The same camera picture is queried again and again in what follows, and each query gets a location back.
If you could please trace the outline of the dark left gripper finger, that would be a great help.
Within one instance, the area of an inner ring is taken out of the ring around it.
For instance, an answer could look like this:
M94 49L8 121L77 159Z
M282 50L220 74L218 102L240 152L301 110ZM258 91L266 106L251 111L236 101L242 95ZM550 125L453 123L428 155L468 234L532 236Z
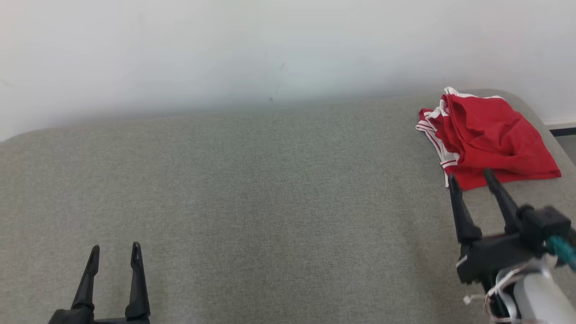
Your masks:
M124 315L127 320L148 320L151 309L147 290L141 246L133 242L131 253L131 292Z
M94 279L99 271L99 245L92 248L80 284L72 302L72 309L88 308L93 311Z

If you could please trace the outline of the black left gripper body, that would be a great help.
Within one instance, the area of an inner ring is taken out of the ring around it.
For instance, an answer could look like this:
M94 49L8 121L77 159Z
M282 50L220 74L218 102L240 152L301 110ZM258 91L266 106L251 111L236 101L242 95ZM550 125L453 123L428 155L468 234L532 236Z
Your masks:
M95 319L94 314L88 308L78 308L74 310L56 310L51 316L48 324L149 324L150 319Z

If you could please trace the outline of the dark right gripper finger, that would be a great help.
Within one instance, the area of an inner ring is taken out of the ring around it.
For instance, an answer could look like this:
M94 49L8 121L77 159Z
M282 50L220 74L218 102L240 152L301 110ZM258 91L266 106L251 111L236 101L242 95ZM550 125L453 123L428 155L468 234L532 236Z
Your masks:
M509 195L508 191L503 187L502 183L500 183L500 181L497 179L492 169L484 170L484 179L486 179L486 183L490 192L496 198L501 214L504 218L504 233L513 234L518 232L518 207L516 202Z
M475 226L470 213L463 200L463 191L459 186L454 174L450 174L449 195L452 204L453 220L455 225L455 234L460 244L471 244L481 240L483 234L480 228Z

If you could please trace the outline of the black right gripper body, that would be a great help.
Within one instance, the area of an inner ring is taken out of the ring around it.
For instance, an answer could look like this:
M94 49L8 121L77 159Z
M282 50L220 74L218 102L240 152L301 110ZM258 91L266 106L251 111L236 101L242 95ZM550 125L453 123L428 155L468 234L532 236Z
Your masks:
M456 271L461 283L471 284L502 269L541 258L545 252L543 242L529 243L519 233L490 236L461 244Z

